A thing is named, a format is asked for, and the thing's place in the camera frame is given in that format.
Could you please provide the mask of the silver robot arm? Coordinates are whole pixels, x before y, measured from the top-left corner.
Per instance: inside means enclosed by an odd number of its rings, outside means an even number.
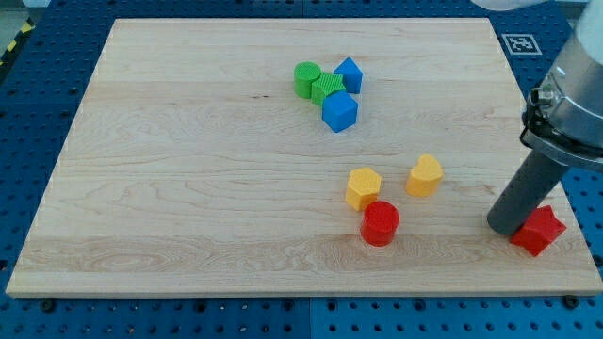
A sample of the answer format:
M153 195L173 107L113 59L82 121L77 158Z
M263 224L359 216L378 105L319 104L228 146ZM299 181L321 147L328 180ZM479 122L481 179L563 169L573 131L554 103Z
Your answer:
M583 10L572 36L530 91L521 142L523 168L602 171L602 0Z

